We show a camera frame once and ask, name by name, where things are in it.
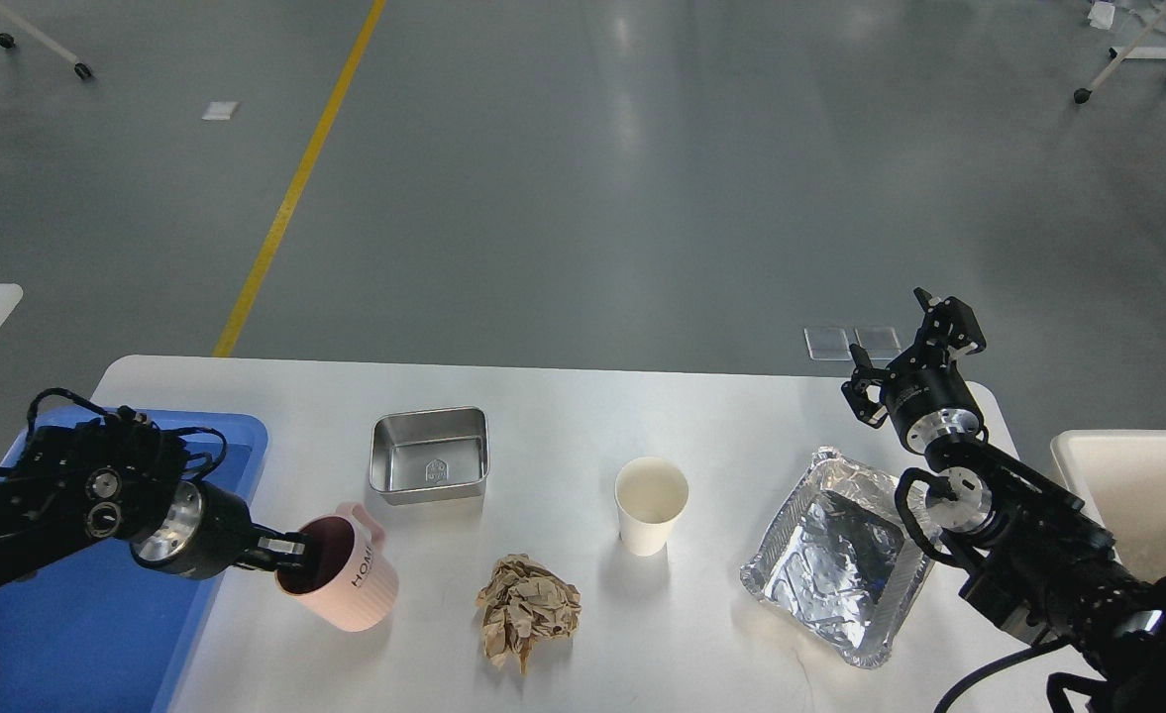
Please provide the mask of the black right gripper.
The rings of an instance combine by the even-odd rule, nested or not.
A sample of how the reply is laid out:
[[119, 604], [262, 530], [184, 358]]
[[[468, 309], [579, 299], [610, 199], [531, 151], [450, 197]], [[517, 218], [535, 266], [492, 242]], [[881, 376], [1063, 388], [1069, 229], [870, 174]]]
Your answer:
[[[954, 366], [962, 357], [984, 352], [989, 343], [964, 301], [935, 298], [921, 287], [913, 294], [923, 319], [907, 349], [907, 362], [918, 369], [891, 378], [891, 371], [874, 366], [862, 345], [849, 345], [854, 370], [841, 392], [856, 420], [880, 429], [890, 415], [904, 449], [922, 456], [946, 435], [983, 432], [982, 410]], [[881, 391], [877, 400], [871, 396], [874, 387]]]

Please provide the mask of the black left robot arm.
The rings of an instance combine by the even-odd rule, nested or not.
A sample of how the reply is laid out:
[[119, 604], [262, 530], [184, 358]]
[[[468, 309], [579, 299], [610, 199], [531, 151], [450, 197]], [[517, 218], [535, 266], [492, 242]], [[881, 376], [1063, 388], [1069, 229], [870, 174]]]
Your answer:
[[212, 483], [229, 452], [210, 424], [163, 426], [65, 387], [40, 392], [16, 463], [0, 466], [0, 587], [111, 539], [169, 576], [311, 576], [321, 559], [312, 534], [258, 524], [246, 499]]

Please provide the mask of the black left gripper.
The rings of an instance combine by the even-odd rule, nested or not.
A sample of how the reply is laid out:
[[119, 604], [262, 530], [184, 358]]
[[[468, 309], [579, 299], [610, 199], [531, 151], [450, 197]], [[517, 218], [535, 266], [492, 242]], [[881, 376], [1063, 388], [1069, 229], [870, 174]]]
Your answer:
[[206, 481], [180, 481], [157, 530], [129, 543], [135, 564], [187, 579], [217, 576], [234, 565], [246, 571], [287, 571], [292, 568], [288, 557], [302, 557], [309, 550], [309, 534], [253, 525], [243, 497]]

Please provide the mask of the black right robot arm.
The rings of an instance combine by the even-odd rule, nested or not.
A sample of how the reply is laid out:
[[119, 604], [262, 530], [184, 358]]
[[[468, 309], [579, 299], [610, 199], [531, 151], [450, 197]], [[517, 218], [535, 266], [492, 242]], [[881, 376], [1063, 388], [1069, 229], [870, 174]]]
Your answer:
[[1072, 646], [1095, 676], [1046, 677], [1053, 712], [1072, 712], [1072, 694], [1090, 712], [1166, 712], [1166, 576], [1135, 576], [1084, 499], [990, 442], [958, 373], [960, 357], [986, 347], [975, 312], [958, 298], [913, 293], [923, 315], [913, 343], [883, 366], [850, 344], [854, 371], [841, 391], [856, 419], [874, 429], [892, 422], [904, 449], [925, 460], [895, 485], [904, 531], [929, 560], [963, 571], [960, 597], [1023, 643], [954, 684], [936, 709], [991, 674]]

